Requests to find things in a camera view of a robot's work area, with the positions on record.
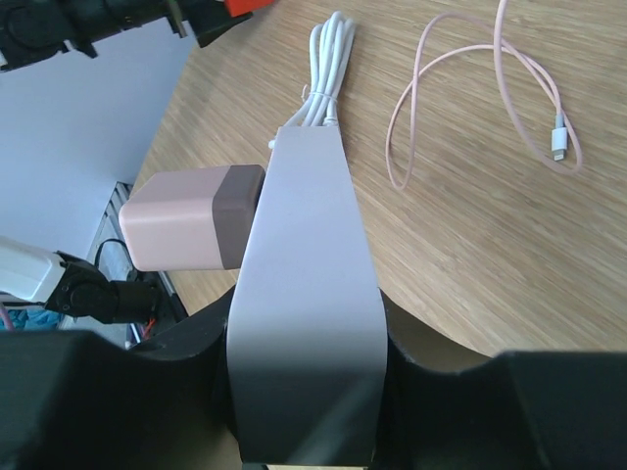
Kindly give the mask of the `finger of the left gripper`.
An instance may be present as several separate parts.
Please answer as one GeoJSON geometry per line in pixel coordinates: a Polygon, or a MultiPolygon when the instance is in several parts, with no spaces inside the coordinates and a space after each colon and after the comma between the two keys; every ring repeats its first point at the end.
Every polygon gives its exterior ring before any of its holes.
{"type": "Polygon", "coordinates": [[[225,7],[196,7],[193,32],[201,48],[209,46],[233,27],[250,19],[251,12],[232,17],[225,7]]]}

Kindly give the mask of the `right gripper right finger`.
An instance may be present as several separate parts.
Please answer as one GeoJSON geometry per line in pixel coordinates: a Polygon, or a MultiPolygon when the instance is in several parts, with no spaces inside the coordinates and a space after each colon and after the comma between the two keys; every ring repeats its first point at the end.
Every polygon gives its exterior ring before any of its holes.
{"type": "Polygon", "coordinates": [[[466,348],[385,299],[380,469],[622,469],[622,352],[466,348]]]}

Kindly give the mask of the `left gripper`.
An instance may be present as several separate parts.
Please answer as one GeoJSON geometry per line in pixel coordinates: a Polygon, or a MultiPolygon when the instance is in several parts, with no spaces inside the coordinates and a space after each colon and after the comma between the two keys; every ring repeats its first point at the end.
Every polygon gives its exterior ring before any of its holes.
{"type": "Polygon", "coordinates": [[[3,1],[1,70],[28,67],[71,49],[95,58],[95,42],[162,18],[179,37],[187,35],[177,1],[3,1]]]}

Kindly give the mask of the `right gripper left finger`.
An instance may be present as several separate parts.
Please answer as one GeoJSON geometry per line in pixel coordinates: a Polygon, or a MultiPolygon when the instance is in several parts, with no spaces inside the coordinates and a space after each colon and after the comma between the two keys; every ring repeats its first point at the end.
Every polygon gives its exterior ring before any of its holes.
{"type": "Polygon", "coordinates": [[[125,350],[81,330],[1,337],[5,469],[238,469],[231,295],[125,350]]]}

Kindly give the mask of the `red cube socket adapter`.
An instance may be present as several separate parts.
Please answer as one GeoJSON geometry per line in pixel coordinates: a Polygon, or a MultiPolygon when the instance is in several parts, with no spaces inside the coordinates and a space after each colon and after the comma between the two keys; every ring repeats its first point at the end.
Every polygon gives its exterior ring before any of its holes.
{"type": "Polygon", "coordinates": [[[274,0],[224,0],[223,3],[231,17],[239,17],[272,5],[274,0]]]}

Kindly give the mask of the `white power strip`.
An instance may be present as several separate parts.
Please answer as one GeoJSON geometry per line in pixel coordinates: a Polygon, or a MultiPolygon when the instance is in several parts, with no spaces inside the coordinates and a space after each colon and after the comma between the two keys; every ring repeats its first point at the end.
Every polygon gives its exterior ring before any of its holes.
{"type": "Polygon", "coordinates": [[[340,130],[283,127],[228,316],[226,363],[242,458],[366,466],[387,347],[340,130]]]}

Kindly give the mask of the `pink small charger plug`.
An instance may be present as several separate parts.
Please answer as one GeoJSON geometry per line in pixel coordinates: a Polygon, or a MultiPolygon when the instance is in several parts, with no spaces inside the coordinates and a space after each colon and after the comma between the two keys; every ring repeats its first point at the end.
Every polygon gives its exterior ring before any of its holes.
{"type": "Polygon", "coordinates": [[[134,267],[239,268],[264,179],[265,170],[258,164],[155,173],[120,210],[134,267]]]}

